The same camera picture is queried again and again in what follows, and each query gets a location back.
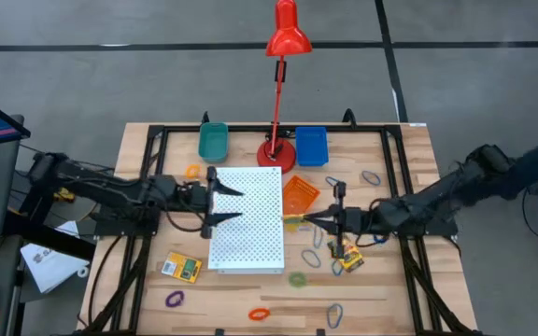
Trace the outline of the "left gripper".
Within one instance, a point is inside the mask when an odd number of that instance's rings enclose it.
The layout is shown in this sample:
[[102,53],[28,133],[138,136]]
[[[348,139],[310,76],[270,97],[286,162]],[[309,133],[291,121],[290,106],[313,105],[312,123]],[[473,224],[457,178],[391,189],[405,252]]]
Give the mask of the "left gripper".
[[[198,229],[184,228],[175,225],[175,228],[184,232],[199,232],[202,238],[212,237],[212,227],[215,226],[212,216],[213,209],[213,191],[216,185],[216,192],[224,195],[243,196],[243,193],[223,185],[217,176],[217,169],[209,166],[206,173],[207,185],[203,186],[200,182],[189,182],[180,186],[178,190],[178,202],[187,211],[195,214],[201,220],[201,226]],[[216,214],[216,225],[240,217],[241,213],[219,213]]]

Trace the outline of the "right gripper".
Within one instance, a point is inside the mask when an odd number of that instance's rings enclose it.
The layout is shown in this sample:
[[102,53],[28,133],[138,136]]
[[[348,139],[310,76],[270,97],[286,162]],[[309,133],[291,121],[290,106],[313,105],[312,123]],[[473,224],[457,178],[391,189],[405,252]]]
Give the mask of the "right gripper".
[[328,233],[335,235],[335,252],[334,255],[338,259],[344,257],[344,234],[346,232],[363,234],[367,227],[366,211],[362,211],[359,207],[344,207],[344,198],[346,196],[347,185],[345,182],[339,181],[334,186],[335,205],[330,205],[326,210],[305,214],[304,218],[325,218],[333,217],[332,221],[314,220],[313,224],[324,229]]

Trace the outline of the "yellow crayon box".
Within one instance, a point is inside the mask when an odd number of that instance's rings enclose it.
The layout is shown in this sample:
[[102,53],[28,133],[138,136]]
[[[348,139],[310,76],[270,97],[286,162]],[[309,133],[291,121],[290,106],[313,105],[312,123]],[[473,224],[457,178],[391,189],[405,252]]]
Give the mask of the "yellow crayon box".
[[165,259],[161,273],[174,279],[194,284],[200,274],[203,263],[177,252],[170,252]]
[[284,229],[287,232],[310,231],[311,223],[304,219],[304,214],[285,215],[283,217]]
[[344,271],[351,273],[364,264],[363,255],[360,250],[345,236],[342,240],[343,253],[337,254],[337,238],[332,237],[327,246],[331,251],[332,258],[343,268]]

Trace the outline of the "orange plastic basket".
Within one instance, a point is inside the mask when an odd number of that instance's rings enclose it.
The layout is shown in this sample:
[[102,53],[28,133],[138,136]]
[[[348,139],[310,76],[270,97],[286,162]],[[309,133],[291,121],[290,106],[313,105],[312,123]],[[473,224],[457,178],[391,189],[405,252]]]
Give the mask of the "orange plastic basket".
[[285,215],[305,213],[319,197],[320,191],[313,185],[294,175],[283,189]]

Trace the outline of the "blue plastic hanger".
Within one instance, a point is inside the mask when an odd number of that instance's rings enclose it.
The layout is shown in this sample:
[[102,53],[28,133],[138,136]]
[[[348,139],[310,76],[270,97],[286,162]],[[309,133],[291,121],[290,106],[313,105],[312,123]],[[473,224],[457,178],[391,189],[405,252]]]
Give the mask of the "blue plastic hanger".
[[311,268],[318,269],[322,265],[318,254],[312,249],[304,249],[301,252],[301,258]]

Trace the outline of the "teal plastic bin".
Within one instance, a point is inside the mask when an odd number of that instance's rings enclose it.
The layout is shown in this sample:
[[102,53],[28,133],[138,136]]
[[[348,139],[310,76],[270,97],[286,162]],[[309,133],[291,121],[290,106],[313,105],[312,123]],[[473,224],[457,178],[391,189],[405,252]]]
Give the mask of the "teal plastic bin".
[[228,125],[203,123],[199,131],[199,156],[207,163],[221,163],[227,159],[229,150]]

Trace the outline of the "blue plastic bin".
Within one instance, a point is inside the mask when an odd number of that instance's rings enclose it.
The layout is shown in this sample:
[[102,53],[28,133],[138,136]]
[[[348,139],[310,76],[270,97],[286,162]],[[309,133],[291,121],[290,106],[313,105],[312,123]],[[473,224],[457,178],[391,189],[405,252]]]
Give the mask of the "blue plastic bin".
[[321,126],[295,129],[297,162],[300,166],[323,166],[329,161],[327,130]]

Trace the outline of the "red desk lamp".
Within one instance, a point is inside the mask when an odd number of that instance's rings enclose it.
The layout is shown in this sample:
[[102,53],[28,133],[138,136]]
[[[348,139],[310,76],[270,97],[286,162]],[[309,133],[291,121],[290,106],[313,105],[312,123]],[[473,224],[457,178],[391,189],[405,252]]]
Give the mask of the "red desk lamp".
[[279,108],[286,76],[286,56],[310,53],[312,44],[298,24],[295,0],[277,0],[275,6],[276,30],[267,43],[265,55],[277,57],[276,99],[271,131],[257,150],[257,163],[278,167],[282,174],[289,172],[296,160],[294,146],[278,135]]

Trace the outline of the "white perforated shelf riser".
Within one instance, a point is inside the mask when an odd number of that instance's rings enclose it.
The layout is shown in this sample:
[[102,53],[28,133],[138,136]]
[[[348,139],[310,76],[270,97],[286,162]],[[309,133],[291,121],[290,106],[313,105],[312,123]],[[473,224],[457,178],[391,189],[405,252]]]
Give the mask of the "white perforated shelf riser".
[[223,274],[282,274],[285,269],[279,167],[220,167],[218,178],[240,196],[216,194],[215,213],[238,216],[212,231],[207,266]]

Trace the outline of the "white paper sheet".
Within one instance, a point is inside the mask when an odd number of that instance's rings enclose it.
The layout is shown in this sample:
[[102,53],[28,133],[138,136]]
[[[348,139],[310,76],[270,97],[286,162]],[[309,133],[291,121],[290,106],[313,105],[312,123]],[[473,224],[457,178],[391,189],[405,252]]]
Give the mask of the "white paper sheet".
[[35,244],[22,247],[21,255],[42,294],[49,293],[90,265],[87,260]]

